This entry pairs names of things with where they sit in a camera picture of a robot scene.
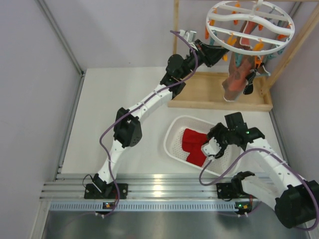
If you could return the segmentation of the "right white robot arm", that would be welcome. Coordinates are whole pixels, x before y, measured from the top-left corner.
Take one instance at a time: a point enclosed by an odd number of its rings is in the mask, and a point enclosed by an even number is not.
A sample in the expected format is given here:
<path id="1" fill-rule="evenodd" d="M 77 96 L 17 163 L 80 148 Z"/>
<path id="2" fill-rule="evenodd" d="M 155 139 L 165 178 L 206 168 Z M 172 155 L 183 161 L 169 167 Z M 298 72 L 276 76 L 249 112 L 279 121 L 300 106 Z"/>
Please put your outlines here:
<path id="1" fill-rule="evenodd" d="M 226 115 L 225 121 L 225 124 L 219 122 L 210 129 L 202 152 L 208 156 L 209 163 L 221 158 L 231 145 L 243 152 L 209 185 L 217 184 L 243 159 L 257 162 L 272 183 L 263 182 L 251 171 L 238 172 L 232 177 L 228 189 L 217 189 L 218 197 L 225 200 L 253 196 L 270 207 L 286 228 L 300 228 L 301 224 L 314 221 L 311 227 L 305 228 L 306 231 L 314 230 L 319 225 L 318 183 L 307 181 L 293 170 L 271 148 L 258 128 L 248 128 L 240 112 Z"/>

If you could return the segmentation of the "black striped sock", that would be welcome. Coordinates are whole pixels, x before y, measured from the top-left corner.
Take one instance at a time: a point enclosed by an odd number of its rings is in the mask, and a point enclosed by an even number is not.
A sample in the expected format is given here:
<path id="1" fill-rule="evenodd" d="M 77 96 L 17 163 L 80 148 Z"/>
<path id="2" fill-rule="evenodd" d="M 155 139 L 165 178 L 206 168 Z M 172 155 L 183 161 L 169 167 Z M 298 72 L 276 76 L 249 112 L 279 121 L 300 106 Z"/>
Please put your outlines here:
<path id="1" fill-rule="evenodd" d="M 254 90 L 253 81 L 256 77 L 256 73 L 257 73 L 257 70 L 255 69 L 246 76 L 247 84 L 243 91 L 244 95 L 250 95 L 253 93 L 253 90 Z"/>

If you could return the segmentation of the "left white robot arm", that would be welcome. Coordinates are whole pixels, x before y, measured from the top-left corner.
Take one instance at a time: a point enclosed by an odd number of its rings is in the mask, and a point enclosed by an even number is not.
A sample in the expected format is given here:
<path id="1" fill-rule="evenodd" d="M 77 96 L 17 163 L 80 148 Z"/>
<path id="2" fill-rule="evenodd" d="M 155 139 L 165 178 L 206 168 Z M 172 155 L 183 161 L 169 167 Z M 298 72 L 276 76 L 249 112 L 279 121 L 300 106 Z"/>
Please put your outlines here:
<path id="1" fill-rule="evenodd" d="M 112 148 L 107 151 L 102 168 L 91 178 L 92 182 L 86 184 L 85 199 L 126 198 L 123 190 L 128 188 L 127 184 L 116 184 L 115 179 L 124 154 L 142 139 L 142 123 L 155 110 L 181 93 L 185 81 L 194 75 L 197 67 L 202 64 L 212 67 L 227 52 L 222 46 L 207 45 L 196 40 L 185 58 L 179 54 L 169 57 L 166 73 L 156 88 L 134 106 L 117 111 L 115 122 L 108 128 L 114 131 Z"/>

